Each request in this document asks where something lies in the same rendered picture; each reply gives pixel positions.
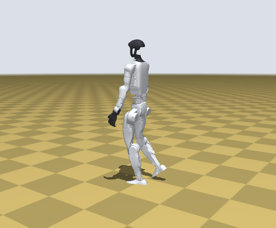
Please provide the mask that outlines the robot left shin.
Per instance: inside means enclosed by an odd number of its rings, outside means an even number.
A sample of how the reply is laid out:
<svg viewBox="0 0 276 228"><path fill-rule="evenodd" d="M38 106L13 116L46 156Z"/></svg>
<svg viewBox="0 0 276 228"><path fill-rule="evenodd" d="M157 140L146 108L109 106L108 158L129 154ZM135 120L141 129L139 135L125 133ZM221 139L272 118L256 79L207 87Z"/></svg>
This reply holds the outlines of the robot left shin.
<svg viewBox="0 0 276 228"><path fill-rule="evenodd" d="M128 149L127 149L128 151ZM128 151L128 157L131 163L131 166L134 170L134 173L136 175L137 181L141 181L142 174L141 174L141 156L140 153L138 153L138 150L135 146L130 146Z"/></svg>

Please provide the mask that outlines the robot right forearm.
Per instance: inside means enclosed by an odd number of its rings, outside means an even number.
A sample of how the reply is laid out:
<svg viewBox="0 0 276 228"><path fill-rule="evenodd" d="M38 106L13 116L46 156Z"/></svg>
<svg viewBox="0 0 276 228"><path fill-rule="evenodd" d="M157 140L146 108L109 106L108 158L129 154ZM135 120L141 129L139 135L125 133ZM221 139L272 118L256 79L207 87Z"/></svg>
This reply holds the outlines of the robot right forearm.
<svg viewBox="0 0 276 228"><path fill-rule="evenodd" d="M143 97L143 101L145 102L147 101L147 93L148 93L148 88L147 88L147 92L141 95Z"/></svg>

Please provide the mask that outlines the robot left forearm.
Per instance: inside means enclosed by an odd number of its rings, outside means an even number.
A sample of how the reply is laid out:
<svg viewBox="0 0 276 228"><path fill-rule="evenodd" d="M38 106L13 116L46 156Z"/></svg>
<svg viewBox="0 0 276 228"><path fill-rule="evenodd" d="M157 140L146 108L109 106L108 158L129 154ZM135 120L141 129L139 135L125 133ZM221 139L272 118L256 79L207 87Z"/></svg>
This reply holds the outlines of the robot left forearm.
<svg viewBox="0 0 276 228"><path fill-rule="evenodd" d="M123 108L124 101L125 101L126 98L127 98L126 97L126 88L124 86L121 86L119 88L118 101L117 101L116 106L114 108L114 111L116 113L118 112L119 109L121 110Z"/></svg>

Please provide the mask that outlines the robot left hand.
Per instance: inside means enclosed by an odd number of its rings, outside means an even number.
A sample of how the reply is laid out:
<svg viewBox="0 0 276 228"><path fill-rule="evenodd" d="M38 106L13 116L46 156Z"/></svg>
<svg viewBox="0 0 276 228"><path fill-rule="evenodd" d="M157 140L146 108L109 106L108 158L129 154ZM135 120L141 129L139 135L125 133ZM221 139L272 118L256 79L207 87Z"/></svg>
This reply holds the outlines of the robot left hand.
<svg viewBox="0 0 276 228"><path fill-rule="evenodd" d="M108 123L109 123L110 125L116 127L116 126L115 126L115 122L116 122L116 120L117 120L117 115L119 115L120 111L121 111L121 110L119 109L118 112L116 113L116 112L113 110L113 113L111 113L111 114L108 116L108 118L109 118Z"/></svg>

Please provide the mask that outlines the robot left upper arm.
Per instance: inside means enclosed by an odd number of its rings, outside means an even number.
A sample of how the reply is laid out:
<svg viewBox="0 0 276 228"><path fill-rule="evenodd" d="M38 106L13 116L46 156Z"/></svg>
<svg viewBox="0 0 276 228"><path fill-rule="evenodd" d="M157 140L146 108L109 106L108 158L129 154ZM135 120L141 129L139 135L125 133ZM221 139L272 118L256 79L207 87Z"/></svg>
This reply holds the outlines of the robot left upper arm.
<svg viewBox="0 0 276 228"><path fill-rule="evenodd" d="M126 93L129 91L130 82L132 78L132 74L135 72L136 64L126 64L124 67L124 87L126 88Z"/></svg>

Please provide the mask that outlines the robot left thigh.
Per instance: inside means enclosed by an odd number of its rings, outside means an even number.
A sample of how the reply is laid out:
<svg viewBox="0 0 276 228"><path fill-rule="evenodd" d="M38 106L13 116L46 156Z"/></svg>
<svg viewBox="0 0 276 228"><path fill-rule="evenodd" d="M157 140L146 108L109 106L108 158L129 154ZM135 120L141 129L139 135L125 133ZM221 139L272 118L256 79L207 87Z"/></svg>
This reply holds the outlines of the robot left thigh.
<svg viewBox="0 0 276 228"><path fill-rule="evenodd" d="M135 146L140 151L140 146L137 143L133 143L134 133L135 133L135 124L139 118L138 109L133 108L131 111L128 111L124 115L123 120L123 137L126 144L126 147L129 151L130 146Z"/></svg>

